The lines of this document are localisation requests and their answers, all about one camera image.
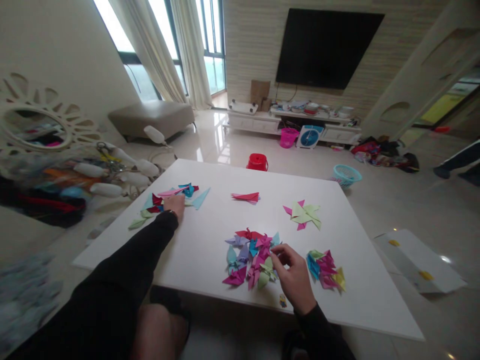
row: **curtain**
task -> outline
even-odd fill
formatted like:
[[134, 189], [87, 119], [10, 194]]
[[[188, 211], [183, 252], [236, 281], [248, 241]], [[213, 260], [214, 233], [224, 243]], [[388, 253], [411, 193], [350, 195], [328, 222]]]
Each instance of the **curtain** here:
[[170, 3], [190, 105], [196, 110], [208, 109], [213, 104], [197, 5], [195, 0], [171, 0]]
[[148, 76], [161, 97], [186, 103], [182, 83], [148, 0], [109, 0]]

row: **person's left hand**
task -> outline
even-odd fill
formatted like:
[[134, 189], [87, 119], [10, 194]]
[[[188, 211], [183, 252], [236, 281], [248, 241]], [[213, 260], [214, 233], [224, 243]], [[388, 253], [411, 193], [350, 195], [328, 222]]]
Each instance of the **person's left hand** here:
[[178, 218], [178, 223], [182, 222], [185, 211], [185, 194], [174, 195], [163, 199], [163, 209], [165, 211], [172, 210]]

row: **person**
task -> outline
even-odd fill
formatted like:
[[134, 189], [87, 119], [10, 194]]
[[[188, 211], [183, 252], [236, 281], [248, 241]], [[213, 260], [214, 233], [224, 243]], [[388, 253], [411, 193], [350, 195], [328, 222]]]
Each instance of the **person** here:
[[[480, 140], [475, 141], [439, 166], [434, 167], [433, 173], [442, 179], [449, 179], [452, 170], [463, 168], [478, 159], [480, 159]], [[458, 176], [477, 187], [480, 186], [480, 162], [467, 171], [459, 173]]]
[[[181, 311], [175, 314], [162, 304], [142, 302], [184, 209], [183, 194], [165, 199], [165, 211], [103, 260], [74, 289], [65, 306], [7, 359], [178, 358], [190, 323]], [[271, 252], [310, 359], [354, 359], [314, 298], [305, 259], [287, 244]]]

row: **table surface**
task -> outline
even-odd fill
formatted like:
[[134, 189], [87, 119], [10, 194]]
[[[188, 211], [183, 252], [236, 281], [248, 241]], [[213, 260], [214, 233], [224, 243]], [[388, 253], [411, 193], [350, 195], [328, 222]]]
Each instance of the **table surface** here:
[[[315, 298], [330, 322], [424, 339], [345, 194], [333, 181], [179, 159], [73, 265], [93, 270], [138, 231], [128, 230], [128, 226], [133, 219], [140, 218], [140, 210], [152, 192], [190, 182], [200, 187], [200, 193], [211, 187], [210, 192], [199, 210], [185, 209], [182, 225], [158, 262], [154, 284], [292, 313], [289, 302], [285, 309], [279, 304], [279, 281], [269, 282], [261, 290], [255, 286], [251, 291], [247, 282], [238, 287], [222, 283], [228, 276], [226, 239], [247, 227], [269, 236], [278, 231], [280, 241], [302, 256], [306, 257], [312, 249], [330, 249], [335, 265], [343, 267], [346, 292], [342, 294], [323, 289], [310, 276]], [[232, 200], [230, 196], [255, 192], [261, 197], [256, 205]], [[316, 213], [322, 222], [321, 231], [312, 222], [297, 231], [297, 223], [290, 221], [282, 206], [291, 208], [300, 200], [305, 200], [306, 205], [320, 205]]]

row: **ottoman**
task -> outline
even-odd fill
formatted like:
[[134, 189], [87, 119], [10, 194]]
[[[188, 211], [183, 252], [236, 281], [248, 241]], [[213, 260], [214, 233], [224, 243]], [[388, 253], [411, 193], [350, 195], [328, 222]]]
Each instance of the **ottoman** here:
[[148, 138], [144, 128], [148, 125], [160, 131], [165, 139], [195, 125], [192, 107], [185, 103], [152, 100], [138, 102], [108, 114], [116, 129], [125, 137]]

